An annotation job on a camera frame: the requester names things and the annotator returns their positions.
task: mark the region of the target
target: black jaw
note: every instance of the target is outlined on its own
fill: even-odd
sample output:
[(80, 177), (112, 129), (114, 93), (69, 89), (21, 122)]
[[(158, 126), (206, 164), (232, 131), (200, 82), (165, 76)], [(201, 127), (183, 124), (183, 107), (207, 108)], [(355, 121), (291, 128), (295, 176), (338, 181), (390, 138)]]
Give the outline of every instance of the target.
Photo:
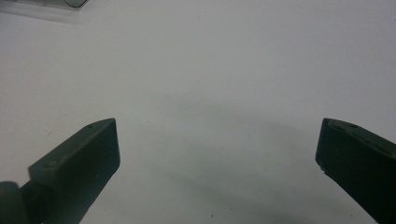
[(119, 166), (116, 121), (87, 125), (31, 165), (22, 188), (0, 183), (0, 223), (79, 223)]
[(396, 223), (396, 145), (357, 125), (324, 119), (316, 161), (378, 223)]

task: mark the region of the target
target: black plastic part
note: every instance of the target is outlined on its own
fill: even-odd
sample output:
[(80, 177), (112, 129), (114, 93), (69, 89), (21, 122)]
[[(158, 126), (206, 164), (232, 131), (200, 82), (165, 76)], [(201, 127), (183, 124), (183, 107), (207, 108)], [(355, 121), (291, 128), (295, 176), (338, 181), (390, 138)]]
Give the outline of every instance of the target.
[(20, 189), (14, 182), (0, 183), (0, 223), (29, 224)]
[[(30, 224), (79, 223), (119, 166), (116, 121), (87, 125), (30, 166), (21, 189), (0, 183), (0, 215), (12, 210)], [(12, 218), (0, 217), (0, 224), (23, 223)]]
[(316, 161), (375, 221), (396, 223), (396, 145), (355, 124), (324, 119)]

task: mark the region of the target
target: transparent plastic object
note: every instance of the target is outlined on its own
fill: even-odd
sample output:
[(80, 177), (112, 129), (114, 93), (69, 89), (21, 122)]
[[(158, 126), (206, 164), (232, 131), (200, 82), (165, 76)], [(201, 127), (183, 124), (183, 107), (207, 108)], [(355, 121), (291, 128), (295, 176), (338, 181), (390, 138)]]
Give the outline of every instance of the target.
[(9, 2), (31, 3), (49, 7), (80, 8), (89, 0), (7, 0)]

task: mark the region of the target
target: dark green plastic piece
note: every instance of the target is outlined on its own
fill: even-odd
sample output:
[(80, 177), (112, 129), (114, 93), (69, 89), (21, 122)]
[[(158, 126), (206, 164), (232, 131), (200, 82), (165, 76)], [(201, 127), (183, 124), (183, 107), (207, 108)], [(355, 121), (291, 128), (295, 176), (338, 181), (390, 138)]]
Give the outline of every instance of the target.
[(28, 223), (79, 223), (119, 166), (116, 121), (87, 125), (29, 167), (31, 180), (17, 192)]
[(380, 224), (396, 223), (396, 145), (351, 123), (324, 119), (316, 161)]

